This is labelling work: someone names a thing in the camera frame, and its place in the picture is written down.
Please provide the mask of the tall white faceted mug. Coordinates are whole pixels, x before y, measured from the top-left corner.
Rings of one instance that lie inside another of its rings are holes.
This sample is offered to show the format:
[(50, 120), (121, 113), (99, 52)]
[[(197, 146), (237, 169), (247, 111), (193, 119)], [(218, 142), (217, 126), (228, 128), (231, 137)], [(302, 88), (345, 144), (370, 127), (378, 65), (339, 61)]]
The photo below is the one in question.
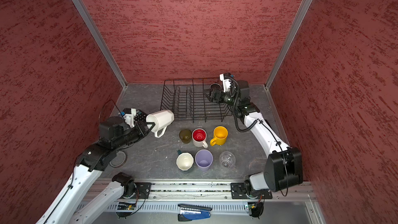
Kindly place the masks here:
[(174, 121), (174, 113), (170, 110), (162, 110), (146, 117), (146, 122), (153, 122), (155, 126), (151, 129), (156, 138), (162, 137), (167, 127)]

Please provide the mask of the white cup teal outside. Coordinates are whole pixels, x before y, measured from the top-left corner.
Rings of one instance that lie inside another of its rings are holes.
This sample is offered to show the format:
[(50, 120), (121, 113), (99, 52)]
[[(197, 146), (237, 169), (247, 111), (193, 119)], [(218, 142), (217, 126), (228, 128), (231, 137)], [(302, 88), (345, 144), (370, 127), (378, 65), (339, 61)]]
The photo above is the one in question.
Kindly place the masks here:
[(181, 150), (178, 150), (177, 153), (178, 153), (178, 157), (176, 159), (177, 167), (183, 172), (189, 171), (194, 164), (193, 156), (190, 153), (182, 152)]

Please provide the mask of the black mug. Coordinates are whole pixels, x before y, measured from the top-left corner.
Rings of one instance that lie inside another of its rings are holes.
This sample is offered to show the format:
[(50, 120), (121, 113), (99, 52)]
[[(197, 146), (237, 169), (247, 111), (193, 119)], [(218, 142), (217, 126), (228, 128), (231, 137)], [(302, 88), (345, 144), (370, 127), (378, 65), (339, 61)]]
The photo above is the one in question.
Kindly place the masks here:
[(217, 84), (217, 83), (211, 84), (209, 88), (210, 88), (211, 91), (221, 90), (222, 89), (221, 86), (219, 84)]

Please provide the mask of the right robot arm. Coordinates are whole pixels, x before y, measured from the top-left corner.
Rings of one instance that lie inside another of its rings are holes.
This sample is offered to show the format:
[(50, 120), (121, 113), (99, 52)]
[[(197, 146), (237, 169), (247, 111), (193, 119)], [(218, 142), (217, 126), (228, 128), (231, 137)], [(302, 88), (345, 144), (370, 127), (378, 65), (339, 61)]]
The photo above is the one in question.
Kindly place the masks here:
[(204, 96), (212, 103), (228, 105), (237, 131), (251, 131), (267, 157), (264, 170), (248, 176), (247, 193), (269, 190), (286, 197), (291, 187), (303, 182), (302, 153), (298, 148), (290, 147), (272, 130), (251, 101), (247, 81), (236, 81), (227, 75), (222, 75), (221, 81), (222, 85), (212, 84), (203, 90)]

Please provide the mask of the black calculator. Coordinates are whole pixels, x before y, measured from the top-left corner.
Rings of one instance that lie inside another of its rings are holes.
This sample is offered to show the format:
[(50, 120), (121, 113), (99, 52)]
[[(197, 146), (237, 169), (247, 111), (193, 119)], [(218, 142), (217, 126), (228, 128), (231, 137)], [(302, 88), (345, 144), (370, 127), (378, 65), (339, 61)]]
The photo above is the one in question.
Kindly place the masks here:
[(142, 112), (141, 110), (136, 110), (136, 114), (134, 116), (135, 122), (146, 122), (147, 114)]

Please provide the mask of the olive green glass cup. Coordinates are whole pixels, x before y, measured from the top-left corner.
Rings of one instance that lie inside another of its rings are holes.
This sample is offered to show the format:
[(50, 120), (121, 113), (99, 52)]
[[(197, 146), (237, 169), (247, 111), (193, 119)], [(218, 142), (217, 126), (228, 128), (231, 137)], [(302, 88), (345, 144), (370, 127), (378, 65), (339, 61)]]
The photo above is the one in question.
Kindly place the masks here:
[(189, 144), (192, 140), (192, 132), (189, 129), (183, 129), (179, 133), (180, 141), (184, 144)]

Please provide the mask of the white mug red inside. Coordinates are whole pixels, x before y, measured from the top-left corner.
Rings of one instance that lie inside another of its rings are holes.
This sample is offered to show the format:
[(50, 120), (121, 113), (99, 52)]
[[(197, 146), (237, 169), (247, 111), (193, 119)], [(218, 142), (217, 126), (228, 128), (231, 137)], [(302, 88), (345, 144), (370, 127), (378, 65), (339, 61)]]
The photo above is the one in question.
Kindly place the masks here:
[(198, 128), (192, 132), (192, 140), (195, 147), (207, 149), (208, 144), (206, 142), (206, 139), (207, 139), (207, 133), (204, 129)]

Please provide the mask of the lavender cup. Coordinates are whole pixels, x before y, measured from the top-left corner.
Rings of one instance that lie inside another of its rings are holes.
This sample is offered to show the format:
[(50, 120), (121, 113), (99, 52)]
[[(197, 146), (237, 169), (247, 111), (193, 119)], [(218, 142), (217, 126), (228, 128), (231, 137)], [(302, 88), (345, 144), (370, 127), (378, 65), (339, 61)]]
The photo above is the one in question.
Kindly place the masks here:
[(207, 149), (198, 151), (195, 155), (196, 165), (202, 172), (206, 172), (210, 169), (214, 158), (212, 153)]

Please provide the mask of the clear glass cup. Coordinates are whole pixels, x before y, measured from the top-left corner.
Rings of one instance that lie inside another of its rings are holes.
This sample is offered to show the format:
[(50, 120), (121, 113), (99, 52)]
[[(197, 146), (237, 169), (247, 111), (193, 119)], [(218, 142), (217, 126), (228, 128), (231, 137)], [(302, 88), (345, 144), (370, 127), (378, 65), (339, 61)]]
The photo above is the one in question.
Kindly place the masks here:
[(219, 156), (220, 164), (224, 168), (232, 168), (235, 166), (236, 157), (229, 151), (224, 151)]

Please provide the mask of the left circuit board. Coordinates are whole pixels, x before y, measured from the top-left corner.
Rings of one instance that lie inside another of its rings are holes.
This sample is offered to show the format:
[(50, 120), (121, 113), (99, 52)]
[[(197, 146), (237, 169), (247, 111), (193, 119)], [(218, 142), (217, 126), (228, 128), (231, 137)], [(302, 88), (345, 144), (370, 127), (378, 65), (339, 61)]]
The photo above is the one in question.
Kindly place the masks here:
[(136, 203), (125, 203), (125, 202), (119, 202), (117, 206), (117, 210), (120, 211), (134, 211), (136, 209), (137, 204)]

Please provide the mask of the circuit board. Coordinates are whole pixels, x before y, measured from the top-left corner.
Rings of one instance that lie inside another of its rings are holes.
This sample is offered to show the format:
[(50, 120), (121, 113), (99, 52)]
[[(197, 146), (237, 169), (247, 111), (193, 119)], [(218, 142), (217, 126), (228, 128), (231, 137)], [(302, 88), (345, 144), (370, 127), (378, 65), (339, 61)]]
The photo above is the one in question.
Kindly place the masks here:
[(253, 218), (260, 218), (264, 211), (263, 203), (254, 203), (248, 205), (249, 216)]
[(125, 202), (119, 202), (117, 206), (117, 210), (120, 211), (134, 211), (136, 209), (137, 204), (136, 203), (125, 203)]

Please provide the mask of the blue black stapler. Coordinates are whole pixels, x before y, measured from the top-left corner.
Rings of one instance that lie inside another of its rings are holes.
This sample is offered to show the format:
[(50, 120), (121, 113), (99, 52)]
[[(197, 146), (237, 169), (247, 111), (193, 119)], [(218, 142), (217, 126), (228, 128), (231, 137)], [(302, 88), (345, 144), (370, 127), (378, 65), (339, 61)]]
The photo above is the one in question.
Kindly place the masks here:
[(178, 214), (179, 222), (190, 222), (193, 220), (207, 219), (211, 216), (211, 207), (197, 206), (190, 204), (178, 204), (180, 213)]

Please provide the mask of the right circuit board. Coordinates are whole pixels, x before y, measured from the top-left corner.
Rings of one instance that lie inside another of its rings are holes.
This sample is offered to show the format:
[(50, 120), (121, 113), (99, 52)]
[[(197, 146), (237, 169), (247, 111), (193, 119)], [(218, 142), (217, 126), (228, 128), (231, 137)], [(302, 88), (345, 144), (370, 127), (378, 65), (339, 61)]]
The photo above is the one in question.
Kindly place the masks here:
[(260, 218), (264, 211), (263, 203), (254, 203), (248, 205), (249, 216), (253, 218)]

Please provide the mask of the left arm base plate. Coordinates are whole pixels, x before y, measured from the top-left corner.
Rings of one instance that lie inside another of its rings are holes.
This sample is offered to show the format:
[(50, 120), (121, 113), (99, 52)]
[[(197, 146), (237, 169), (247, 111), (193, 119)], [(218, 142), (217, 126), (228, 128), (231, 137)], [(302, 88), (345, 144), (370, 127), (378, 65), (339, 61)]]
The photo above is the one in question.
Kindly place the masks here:
[(128, 183), (124, 187), (124, 199), (148, 199), (152, 183)]

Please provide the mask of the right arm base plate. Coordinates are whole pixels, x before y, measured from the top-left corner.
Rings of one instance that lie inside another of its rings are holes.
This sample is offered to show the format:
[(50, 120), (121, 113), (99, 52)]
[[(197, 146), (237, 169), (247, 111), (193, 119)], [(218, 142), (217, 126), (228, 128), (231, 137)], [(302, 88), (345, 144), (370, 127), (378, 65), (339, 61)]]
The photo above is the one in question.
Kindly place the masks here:
[(232, 199), (270, 200), (273, 198), (269, 189), (254, 190), (249, 182), (231, 183)]

